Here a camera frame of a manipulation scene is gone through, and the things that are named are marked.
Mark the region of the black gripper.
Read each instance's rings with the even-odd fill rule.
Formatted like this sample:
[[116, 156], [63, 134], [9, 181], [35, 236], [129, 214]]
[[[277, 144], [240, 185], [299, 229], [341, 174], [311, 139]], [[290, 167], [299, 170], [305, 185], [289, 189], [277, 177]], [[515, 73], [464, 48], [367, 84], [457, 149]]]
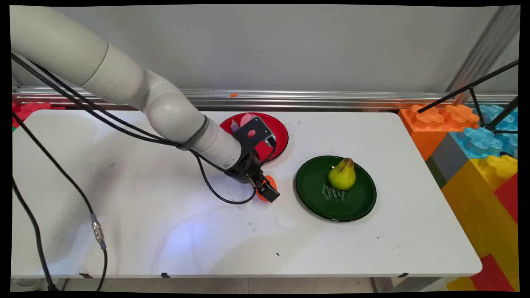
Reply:
[[249, 179], [259, 199], [264, 202], [274, 202], [279, 196], [276, 181], [273, 178], [264, 178], [261, 170], [260, 156], [257, 151], [251, 151], [242, 160], [238, 161], [235, 166], [228, 170], [229, 177], [234, 179]]

